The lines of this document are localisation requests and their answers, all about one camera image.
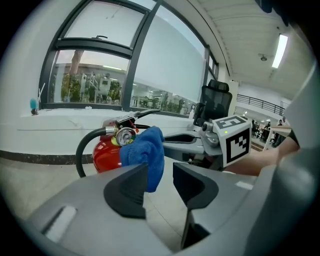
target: railing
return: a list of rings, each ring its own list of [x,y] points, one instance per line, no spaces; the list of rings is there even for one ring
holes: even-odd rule
[[[241,103],[246,103],[264,110],[271,111],[275,114],[278,114],[280,116],[284,115],[284,108],[280,107],[278,105],[272,104],[270,102],[264,101],[262,99],[253,98],[245,95],[238,94],[236,96],[236,101]]]

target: fluorescent light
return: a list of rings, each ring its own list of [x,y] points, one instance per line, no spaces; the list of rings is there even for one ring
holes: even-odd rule
[[[285,53],[287,42],[288,42],[288,37],[283,35],[283,34],[281,34],[280,37],[279,37],[278,49],[276,50],[276,54],[275,54],[274,61],[273,61],[273,64],[272,64],[273,68],[277,69],[279,67],[281,59],[282,59],[282,57],[284,56],[284,53]]]
[[[122,70],[121,68],[118,68],[118,67],[114,67],[114,66],[104,66],[104,68],[108,68],[108,69],[113,69],[113,70]]]

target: black mesh chair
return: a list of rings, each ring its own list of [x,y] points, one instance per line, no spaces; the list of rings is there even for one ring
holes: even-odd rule
[[[201,102],[196,105],[194,112],[195,126],[202,127],[210,119],[220,119],[228,116],[232,94],[225,82],[211,80],[208,86],[201,88]]]

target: blue towel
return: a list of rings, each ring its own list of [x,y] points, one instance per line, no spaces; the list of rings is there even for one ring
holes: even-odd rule
[[[148,163],[148,186],[146,192],[155,192],[165,168],[165,152],[162,131],[150,127],[137,135],[135,140],[120,149],[122,166]]]

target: black window frame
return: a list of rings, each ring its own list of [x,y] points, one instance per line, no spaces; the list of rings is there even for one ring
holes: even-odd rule
[[[171,7],[168,3],[164,2],[164,0],[154,0],[155,5],[150,10],[142,5],[131,2],[129,0],[98,0],[99,2],[106,2],[111,4],[121,5],[123,7],[129,8],[136,12],[142,13],[143,18],[138,25],[137,30],[132,38],[132,42],[130,46],[122,45],[116,42],[111,42],[105,39],[99,38],[85,38],[85,37],[64,37],[68,32],[69,28],[72,26],[76,18],[80,15],[80,13],[95,0],[82,0],[67,16],[65,21],[61,24],[58,31],[55,33],[49,49],[46,53],[42,70],[39,79],[39,89],[41,90],[44,83],[42,94],[40,96],[40,104],[39,109],[84,109],[85,107],[92,107],[93,109],[110,109],[110,110],[119,110],[119,111],[137,111],[141,110],[137,107],[130,106],[131,95],[133,90],[134,78],[137,70],[137,65],[139,61],[139,56],[146,39],[147,33],[151,26],[151,23],[159,9],[160,6],[168,9],[174,15],[176,15],[200,40],[200,42],[204,45],[204,59],[205,59],[205,70],[203,81],[207,81],[208,72],[213,74],[213,71],[209,67],[209,58],[211,55],[214,63],[217,65],[213,54],[210,52],[209,46],[206,44],[201,35],[197,32],[197,30],[192,26],[192,24],[182,16],[177,10]],[[59,51],[63,50],[84,50],[84,51],[94,51],[99,53],[111,54],[121,58],[125,58],[129,60],[129,64],[126,70],[124,83],[122,85],[121,90],[121,101],[120,105],[109,105],[109,104],[100,104],[100,103],[82,103],[82,102],[49,102],[49,88],[50,88],[50,79],[53,68],[55,66],[57,54]],[[185,115],[161,111],[158,112],[159,115],[167,115],[173,117],[182,117],[188,118]]]

